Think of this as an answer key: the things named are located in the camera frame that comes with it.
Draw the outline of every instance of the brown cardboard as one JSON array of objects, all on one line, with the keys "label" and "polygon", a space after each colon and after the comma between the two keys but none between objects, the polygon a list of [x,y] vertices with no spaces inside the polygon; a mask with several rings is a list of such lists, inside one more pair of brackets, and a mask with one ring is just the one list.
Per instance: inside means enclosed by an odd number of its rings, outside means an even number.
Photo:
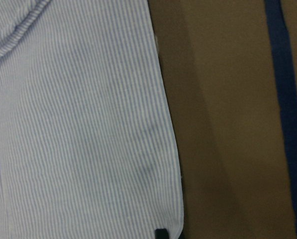
[{"label": "brown cardboard", "polygon": [[[264,1],[150,0],[188,239],[294,239]],[[297,75],[297,3],[285,0]]]}]

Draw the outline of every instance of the blue strap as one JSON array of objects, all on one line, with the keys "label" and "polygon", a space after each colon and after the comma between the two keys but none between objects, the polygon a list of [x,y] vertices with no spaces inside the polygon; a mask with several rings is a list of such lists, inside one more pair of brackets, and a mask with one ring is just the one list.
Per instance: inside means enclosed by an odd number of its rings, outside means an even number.
[{"label": "blue strap", "polygon": [[290,38],[280,0],[265,0],[265,8],[297,231],[297,89]]}]

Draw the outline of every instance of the blue and white striped fabric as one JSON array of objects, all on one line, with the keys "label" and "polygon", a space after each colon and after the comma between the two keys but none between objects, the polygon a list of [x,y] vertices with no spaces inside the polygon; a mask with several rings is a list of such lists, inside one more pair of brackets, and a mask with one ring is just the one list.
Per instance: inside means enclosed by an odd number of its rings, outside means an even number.
[{"label": "blue and white striped fabric", "polygon": [[0,239],[183,228],[147,0],[0,0]]}]

